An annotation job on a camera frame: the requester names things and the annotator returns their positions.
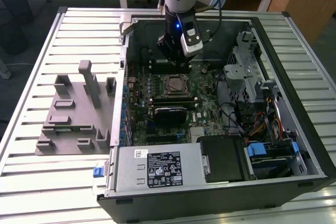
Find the black trash can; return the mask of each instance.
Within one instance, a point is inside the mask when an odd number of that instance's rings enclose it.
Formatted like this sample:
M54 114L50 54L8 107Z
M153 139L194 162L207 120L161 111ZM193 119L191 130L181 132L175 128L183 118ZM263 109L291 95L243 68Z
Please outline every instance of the black trash can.
M29 24L34 20L28 0L2 0L6 8L13 14L20 25Z
M0 46L9 55L19 54L28 47L20 25L7 9L0 9Z

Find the slotted metal table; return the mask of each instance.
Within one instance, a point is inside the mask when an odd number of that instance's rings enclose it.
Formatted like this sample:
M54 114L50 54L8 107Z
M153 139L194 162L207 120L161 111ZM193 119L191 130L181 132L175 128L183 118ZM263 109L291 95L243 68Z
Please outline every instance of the slotted metal table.
M83 81L78 63L92 62L98 81L118 75L125 48L120 23L152 9L68 8L57 14L0 144L1 223L114 223L92 191L92 169L108 155L35 156L41 126L59 73ZM330 157L336 162L336 86L290 17L281 13L224 12L259 17ZM264 59L266 70L270 69ZM335 223L336 188L307 193L281 207L180 218L156 223Z

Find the black plastic cover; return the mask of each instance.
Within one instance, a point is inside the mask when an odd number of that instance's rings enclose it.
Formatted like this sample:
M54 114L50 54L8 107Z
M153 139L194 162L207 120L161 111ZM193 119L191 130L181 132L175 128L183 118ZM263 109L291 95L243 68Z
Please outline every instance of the black plastic cover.
M251 180L240 136L201 136L198 141L202 155L207 156L209 162L207 183Z

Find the connector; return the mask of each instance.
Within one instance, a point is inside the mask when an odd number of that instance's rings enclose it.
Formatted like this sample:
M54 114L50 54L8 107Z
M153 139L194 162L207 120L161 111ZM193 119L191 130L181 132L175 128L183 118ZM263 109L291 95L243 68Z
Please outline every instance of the connector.
M159 0L159 2L157 3L157 9L158 9L158 10L161 10L161 9L162 9L161 0Z

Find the barcode sticker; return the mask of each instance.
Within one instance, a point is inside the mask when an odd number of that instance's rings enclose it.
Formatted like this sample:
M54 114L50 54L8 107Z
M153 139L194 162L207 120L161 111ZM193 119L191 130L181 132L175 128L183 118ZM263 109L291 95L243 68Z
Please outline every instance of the barcode sticker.
M148 150L135 150L134 158L147 157Z

